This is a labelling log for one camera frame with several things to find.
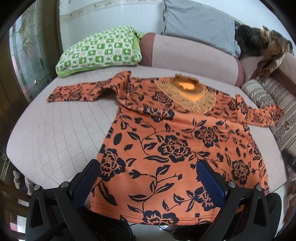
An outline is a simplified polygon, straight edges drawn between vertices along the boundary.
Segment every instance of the orange floral shirt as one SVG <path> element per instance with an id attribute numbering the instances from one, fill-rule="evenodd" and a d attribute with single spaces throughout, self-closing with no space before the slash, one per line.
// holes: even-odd
<path id="1" fill-rule="evenodd" d="M 249 127 L 274 125 L 283 115 L 277 105 L 253 109 L 216 92 L 205 115 L 193 114 L 165 95 L 154 80 L 123 71 L 106 81 L 56 87 L 47 99 L 95 101 L 105 89 L 117 94 L 119 108 L 97 160 L 100 172 L 90 197 L 96 213 L 133 223 L 194 225 L 213 221 L 219 208 L 196 174 L 206 160 L 226 181 L 240 187 L 268 179 L 260 150 Z"/>

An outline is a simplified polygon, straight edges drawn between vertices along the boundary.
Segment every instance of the shirt sleeve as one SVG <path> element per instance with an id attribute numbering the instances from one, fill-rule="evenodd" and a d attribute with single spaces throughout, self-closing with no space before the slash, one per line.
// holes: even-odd
<path id="1" fill-rule="evenodd" d="M 263 109 L 254 109 L 248 106 L 239 94 L 235 96 L 235 100 L 239 123 L 268 127 L 275 125 L 284 115 L 283 109 L 277 104 L 268 105 Z"/>
<path id="2" fill-rule="evenodd" d="M 123 88 L 123 83 L 128 82 L 130 77 L 131 71 L 122 71 L 105 81 L 58 86 L 46 101 L 47 103 L 56 101 L 95 101 L 106 89 L 113 89 L 117 96 L 120 97 L 123 94 L 123 91 L 120 91 Z"/>
<path id="3" fill-rule="evenodd" d="M 212 110 L 205 114 L 207 116 L 236 123 L 268 127 L 275 125 L 284 115 L 282 108 L 276 104 L 263 109 L 254 109 L 248 106 L 239 94 L 234 99 L 228 94 L 219 91 L 216 93 L 216 104 Z"/>

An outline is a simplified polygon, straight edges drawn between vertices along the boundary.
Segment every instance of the black leaf print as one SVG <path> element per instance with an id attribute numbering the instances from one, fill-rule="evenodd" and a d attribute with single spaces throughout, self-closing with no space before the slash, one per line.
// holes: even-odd
<path id="1" fill-rule="evenodd" d="M 185 139 L 193 139 L 192 137 L 187 137 L 187 136 L 184 136 L 182 135 Z"/>
<path id="2" fill-rule="evenodd" d="M 165 157 L 162 157 L 162 156 L 146 156 L 144 159 L 151 160 L 151 161 L 157 161 L 160 163 L 168 162 L 168 159 Z"/>
<path id="3" fill-rule="evenodd" d="M 195 158 L 195 155 L 191 155 L 191 156 L 189 157 L 189 161 L 193 160 L 194 158 Z"/>
<path id="4" fill-rule="evenodd" d="M 240 157 L 240 151 L 239 151 L 239 148 L 238 147 L 236 147 L 236 152 L 237 152 L 237 155 Z"/>
<path id="5" fill-rule="evenodd" d="M 135 196 L 128 195 L 128 196 L 129 196 L 130 199 L 132 199 L 135 202 L 143 202 L 143 201 L 146 201 L 146 200 L 149 199 L 149 197 L 147 197 L 144 194 L 138 194 L 138 195 L 135 195 Z"/>
<path id="6" fill-rule="evenodd" d="M 174 183 L 166 183 L 164 186 L 158 188 L 156 193 L 165 192 L 165 191 L 169 190 L 172 186 L 174 186 Z"/>
<path id="7" fill-rule="evenodd" d="M 187 210 L 186 210 L 185 212 L 189 212 L 189 211 L 191 211 L 192 208 L 193 208 L 193 205 L 194 205 L 194 199 L 192 199 L 192 200 L 190 201 L 190 203 L 188 204 L 188 208 L 187 208 Z"/>
<path id="8" fill-rule="evenodd" d="M 104 154 L 104 153 L 106 152 L 105 147 L 106 147 L 105 144 L 103 144 L 103 145 L 101 146 L 101 149 L 100 149 L 99 153 Z"/>
<path id="9" fill-rule="evenodd" d="M 217 163 L 215 163 L 214 161 L 211 161 L 211 163 L 212 163 L 216 168 L 218 168 Z"/>
<path id="10" fill-rule="evenodd" d="M 159 174 L 159 175 L 163 175 L 163 174 L 166 174 L 167 171 L 169 170 L 170 168 L 170 165 L 164 165 L 163 167 L 159 167 L 157 168 L 156 170 L 156 176 Z"/>
<path id="11" fill-rule="evenodd" d="M 203 152 L 203 151 L 199 151 L 198 154 L 200 154 L 202 157 L 207 157 L 210 155 L 209 152 Z"/>
<path id="12" fill-rule="evenodd" d="M 230 157 L 227 154 L 225 154 L 225 156 L 226 156 L 226 159 L 227 159 L 228 166 L 231 166 L 231 159 L 230 159 Z"/>
<path id="13" fill-rule="evenodd" d="M 132 207 L 132 206 L 128 205 L 128 208 L 129 208 L 130 210 L 132 210 L 133 212 L 140 213 L 140 209 L 138 209 L 138 208 L 136 208 L 136 207 Z"/>
<path id="14" fill-rule="evenodd" d="M 122 133 L 118 133 L 115 135 L 114 140 L 113 140 L 113 144 L 116 146 L 120 143 L 122 138 Z"/>
<path id="15" fill-rule="evenodd" d="M 164 138 L 163 138 L 162 136 L 160 136 L 160 135 L 156 135 L 156 137 L 157 137 L 157 140 L 158 140 L 159 142 L 163 142 L 163 141 L 164 141 Z"/>
<path id="16" fill-rule="evenodd" d="M 125 130 L 125 129 L 128 127 L 128 125 L 127 125 L 126 122 L 123 122 L 123 121 L 122 121 L 122 122 L 120 123 L 120 127 L 121 127 L 122 130 Z"/>
<path id="17" fill-rule="evenodd" d="M 202 120 L 197 124 L 197 127 L 204 125 L 207 122 L 207 120 Z"/>
<path id="18" fill-rule="evenodd" d="M 262 177 L 264 177 L 264 176 L 265 176 L 265 173 L 266 173 L 266 169 L 263 171 Z"/>
<path id="19" fill-rule="evenodd" d="M 128 135 L 129 135 L 130 138 L 133 139 L 133 140 L 140 140 L 139 135 L 137 135 L 136 133 L 128 132 Z"/>
<path id="20" fill-rule="evenodd" d="M 128 164 L 128 166 L 130 167 L 130 166 L 133 164 L 133 162 L 134 162 L 135 160 L 136 160 L 136 158 L 129 158 L 129 159 L 126 160 L 126 163 L 130 162 L 130 163 Z"/>
<path id="21" fill-rule="evenodd" d="M 144 100 L 144 95 L 140 95 L 138 98 L 139 98 L 139 101 L 143 101 Z"/>
<path id="22" fill-rule="evenodd" d="M 176 195 L 176 194 L 174 194 L 173 199 L 174 199 L 174 202 L 175 202 L 175 203 L 178 203 L 178 204 L 181 204 L 182 201 L 185 200 L 184 198 L 182 198 L 182 197 L 180 197 L 180 196 L 178 196 L 178 195 Z"/>
<path id="23" fill-rule="evenodd" d="M 184 129 L 184 130 L 181 130 L 181 131 L 183 131 L 185 133 L 190 133 L 192 130 L 190 128 L 187 128 L 187 129 Z"/>
<path id="24" fill-rule="evenodd" d="M 125 222 L 125 223 L 128 222 L 127 219 L 126 219 L 124 216 L 122 216 L 122 215 L 120 215 L 120 221 L 123 221 L 123 222 Z"/>
<path id="25" fill-rule="evenodd" d="M 221 126 L 223 124 L 224 124 L 224 121 L 218 121 L 218 122 L 216 122 L 216 125 L 218 125 L 218 126 Z"/>
<path id="26" fill-rule="evenodd" d="M 223 112 L 224 112 L 227 116 L 229 116 L 227 110 L 223 109 Z"/>
<path id="27" fill-rule="evenodd" d="M 140 125 L 140 126 L 142 126 L 144 128 L 150 128 L 151 127 L 151 125 L 146 125 L 146 124 L 143 124 L 143 125 Z"/>
<path id="28" fill-rule="evenodd" d="M 165 130 L 166 130 L 166 131 L 170 131 L 170 126 L 169 126 L 168 123 L 165 124 Z"/>
<path id="29" fill-rule="evenodd" d="M 164 210 L 166 210 L 166 211 L 168 211 L 168 205 L 165 203 L 165 201 L 163 200 L 163 208 L 164 208 Z"/>
<path id="30" fill-rule="evenodd" d="M 129 175 L 133 176 L 132 179 L 136 179 L 141 176 L 141 173 L 139 173 L 137 170 L 132 169 L 132 171 L 129 173 Z"/>
<path id="31" fill-rule="evenodd" d="M 149 143 L 149 144 L 145 144 L 144 145 L 144 150 L 152 150 L 155 146 L 156 146 L 156 142 L 152 142 L 152 143 Z"/>
<path id="32" fill-rule="evenodd" d="M 127 151 L 133 147 L 133 144 L 128 144 L 124 147 L 124 150 Z"/>
<path id="33" fill-rule="evenodd" d="M 133 97 L 131 97 L 131 100 L 135 102 L 136 105 L 139 105 L 139 103 Z"/>
<path id="34" fill-rule="evenodd" d="M 155 191 L 155 183 L 154 183 L 154 180 L 150 183 L 150 191 L 152 193 Z"/>
<path id="35" fill-rule="evenodd" d="M 110 204 L 117 206 L 115 198 L 113 195 L 109 194 L 108 188 L 105 186 L 104 182 L 102 182 L 103 188 L 99 185 L 99 190 L 103 198 Z"/>
<path id="36" fill-rule="evenodd" d="M 121 115 L 121 118 L 132 120 L 132 118 L 130 116 L 128 116 L 128 115 Z"/>
<path id="37" fill-rule="evenodd" d="M 193 193 L 189 190 L 186 190 L 187 196 L 193 198 Z"/>

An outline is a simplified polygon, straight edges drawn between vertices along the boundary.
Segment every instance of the wooden door frame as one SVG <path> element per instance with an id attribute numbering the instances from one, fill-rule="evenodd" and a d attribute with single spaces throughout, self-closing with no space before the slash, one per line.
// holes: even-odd
<path id="1" fill-rule="evenodd" d="M 55 66 L 63 53 L 59 28 L 59 0 L 43 0 L 41 10 L 42 40 L 50 75 L 57 77 Z"/>

